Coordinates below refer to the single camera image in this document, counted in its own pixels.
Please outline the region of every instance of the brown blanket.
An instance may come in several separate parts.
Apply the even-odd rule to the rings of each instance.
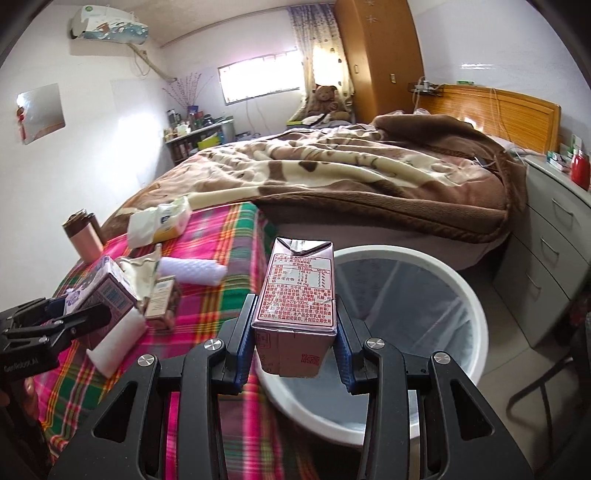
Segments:
[[[506,234],[527,200],[525,167],[471,125],[385,115],[372,128],[288,131],[199,152],[127,200],[106,236],[125,233],[132,213],[182,195],[194,210],[252,201],[265,211],[296,207],[310,222],[330,212],[471,243]]]

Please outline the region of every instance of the white sponge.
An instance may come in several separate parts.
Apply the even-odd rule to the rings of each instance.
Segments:
[[[217,287],[228,273],[225,265],[215,260],[197,258],[162,257],[158,264],[158,275],[174,275],[179,283]]]
[[[107,333],[94,350],[87,350],[86,354],[96,369],[106,378],[110,378],[147,328],[143,315],[138,309],[133,308]]]

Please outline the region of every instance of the thermos bottle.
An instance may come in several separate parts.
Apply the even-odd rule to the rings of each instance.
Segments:
[[[100,258],[105,242],[94,213],[80,210],[71,215],[63,227],[84,263],[92,263]]]

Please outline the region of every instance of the wooden headboard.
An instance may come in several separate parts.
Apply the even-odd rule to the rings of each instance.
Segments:
[[[522,93],[443,85],[443,96],[421,96],[419,107],[469,122],[478,130],[546,153],[558,146],[560,105]]]

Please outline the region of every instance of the small carton box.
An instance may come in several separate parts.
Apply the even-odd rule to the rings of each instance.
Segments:
[[[265,372],[318,374],[337,329],[331,242],[275,240],[252,327]]]
[[[144,317],[157,330],[174,330],[181,291],[174,275],[156,280]]]
[[[111,322],[103,328],[80,338],[80,342],[94,349],[111,329],[137,303],[137,296],[125,274],[111,257],[103,255],[82,281],[66,297],[64,314],[69,314],[103,303],[111,310]]]

